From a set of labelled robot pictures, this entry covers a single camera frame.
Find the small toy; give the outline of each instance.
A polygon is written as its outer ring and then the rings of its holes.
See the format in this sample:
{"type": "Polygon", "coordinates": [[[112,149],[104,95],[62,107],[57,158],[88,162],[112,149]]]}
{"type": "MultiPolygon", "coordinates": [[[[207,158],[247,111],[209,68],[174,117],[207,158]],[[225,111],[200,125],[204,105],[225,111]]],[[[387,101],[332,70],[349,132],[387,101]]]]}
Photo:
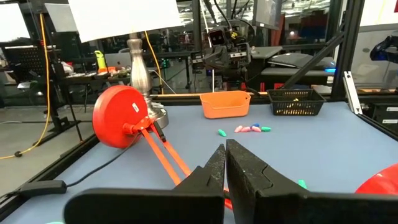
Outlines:
{"type": "Polygon", "coordinates": [[[236,129],[235,129],[235,133],[238,133],[238,132],[240,132],[241,130],[243,129],[243,126],[238,126],[236,129]]]}
{"type": "Polygon", "coordinates": [[[220,136],[226,137],[225,131],[223,131],[221,129],[218,130],[218,134],[220,134],[220,136]]]}
{"type": "Polygon", "coordinates": [[[271,128],[268,128],[268,127],[261,127],[261,131],[270,132],[270,131],[271,131],[271,128]]]}
{"type": "Polygon", "coordinates": [[[250,127],[244,127],[242,128],[241,132],[250,132],[251,128],[250,127]]]}
{"type": "Polygon", "coordinates": [[[261,129],[259,127],[253,126],[251,129],[255,132],[261,132],[261,129]]]}
{"type": "Polygon", "coordinates": [[[305,184],[304,180],[298,180],[297,182],[302,188],[307,189],[307,185],[305,184]]]}

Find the black wire basket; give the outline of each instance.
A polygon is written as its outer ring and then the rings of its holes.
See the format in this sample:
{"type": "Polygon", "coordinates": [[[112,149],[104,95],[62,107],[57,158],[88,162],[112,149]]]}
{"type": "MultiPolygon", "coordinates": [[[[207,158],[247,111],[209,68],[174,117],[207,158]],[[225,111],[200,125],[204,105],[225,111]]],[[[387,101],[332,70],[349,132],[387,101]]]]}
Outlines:
{"type": "Polygon", "coordinates": [[[268,90],[274,115],[316,116],[325,99],[315,90],[268,90]]]}

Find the orange basket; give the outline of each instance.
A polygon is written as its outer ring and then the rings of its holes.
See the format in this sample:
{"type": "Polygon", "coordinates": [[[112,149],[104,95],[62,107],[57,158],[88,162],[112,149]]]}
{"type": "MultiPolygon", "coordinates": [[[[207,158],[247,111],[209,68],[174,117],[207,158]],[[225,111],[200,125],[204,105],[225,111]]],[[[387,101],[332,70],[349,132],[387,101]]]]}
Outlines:
{"type": "Polygon", "coordinates": [[[208,119],[246,116],[250,95],[245,91],[222,91],[200,95],[205,117],[208,119]]]}

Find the red circular disc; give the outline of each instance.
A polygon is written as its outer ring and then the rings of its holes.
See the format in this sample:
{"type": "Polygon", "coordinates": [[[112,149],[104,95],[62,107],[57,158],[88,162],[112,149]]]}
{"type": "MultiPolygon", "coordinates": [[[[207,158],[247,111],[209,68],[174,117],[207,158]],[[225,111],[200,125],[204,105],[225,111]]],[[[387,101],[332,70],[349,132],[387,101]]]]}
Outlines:
{"type": "Polygon", "coordinates": [[[394,164],[371,177],[355,193],[398,195],[398,164],[394,164]]]}
{"type": "Polygon", "coordinates": [[[94,132],[103,144],[123,149],[135,138],[124,133],[123,125],[135,125],[147,115],[147,104],[138,90],[125,85],[112,86],[95,103],[94,132]]]}

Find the silver lamp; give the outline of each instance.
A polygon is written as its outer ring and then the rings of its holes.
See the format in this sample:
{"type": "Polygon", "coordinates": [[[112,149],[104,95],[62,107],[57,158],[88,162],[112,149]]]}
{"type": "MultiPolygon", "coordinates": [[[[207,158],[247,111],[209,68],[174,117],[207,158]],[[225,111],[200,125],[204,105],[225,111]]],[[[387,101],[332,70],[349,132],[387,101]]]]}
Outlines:
{"type": "Polygon", "coordinates": [[[152,88],[150,76],[144,59],[142,58],[142,40],[138,38],[137,33],[130,34],[130,39],[127,41],[130,48],[131,56],[131,86],[141,92],[147,102],[148,115],[152,119],[156,119],[161,128],[169,124],[169,117],[163,107],[153,105],[150,98],[149,91],[152,88]]]}

